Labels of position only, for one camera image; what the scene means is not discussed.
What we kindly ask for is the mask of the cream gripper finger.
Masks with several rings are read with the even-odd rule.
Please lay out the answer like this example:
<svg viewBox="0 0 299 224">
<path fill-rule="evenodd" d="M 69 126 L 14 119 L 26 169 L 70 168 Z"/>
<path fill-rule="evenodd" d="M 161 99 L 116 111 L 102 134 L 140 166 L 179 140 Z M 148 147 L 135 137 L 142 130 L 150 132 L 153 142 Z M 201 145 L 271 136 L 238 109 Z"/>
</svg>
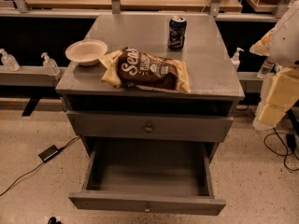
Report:
<svg viewBox="0 0 299 224">
<path fill-rule="evenodd" d="M 266 102 L 283 111 L 288 111 L 299 100 L 299 71 L 283 69 L 273 77 Z"/>
<path fill-rule="evenodd" d="M 285 116 L 285 112 L 271 105 L 259 103 L 253 120 L 253 127 L 258 131 L 275 128 Z"/>
</svg>

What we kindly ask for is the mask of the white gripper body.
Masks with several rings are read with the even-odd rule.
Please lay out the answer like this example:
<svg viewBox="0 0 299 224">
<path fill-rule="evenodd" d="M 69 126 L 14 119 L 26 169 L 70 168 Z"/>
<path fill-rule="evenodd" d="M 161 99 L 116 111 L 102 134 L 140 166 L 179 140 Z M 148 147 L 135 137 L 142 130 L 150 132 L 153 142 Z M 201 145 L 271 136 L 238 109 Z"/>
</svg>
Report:
<svg viewBox="0 0 299 224">
<path fill-rule="evenodd" d="M 276 30 L 269 30 L 260 40 L 253 44 L 249 52 L 259 55 L 271 57 L 274 54 Z"/>
</svg>

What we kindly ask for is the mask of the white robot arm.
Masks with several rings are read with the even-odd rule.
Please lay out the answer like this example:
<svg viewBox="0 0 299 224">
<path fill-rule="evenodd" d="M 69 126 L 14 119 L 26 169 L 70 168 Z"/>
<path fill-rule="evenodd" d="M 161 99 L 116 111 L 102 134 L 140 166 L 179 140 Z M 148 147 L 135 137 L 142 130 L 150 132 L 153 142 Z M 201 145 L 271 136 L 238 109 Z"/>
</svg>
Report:
<svg viewBox="0 0 299 224">
<path fill-rule="evenodd" d="M 261 102 L 253 121 L 256 130 L 270 130 L 299 100 L 299 1 L 249 51 L 282 67 L 263 81 Z"/>
</svg>

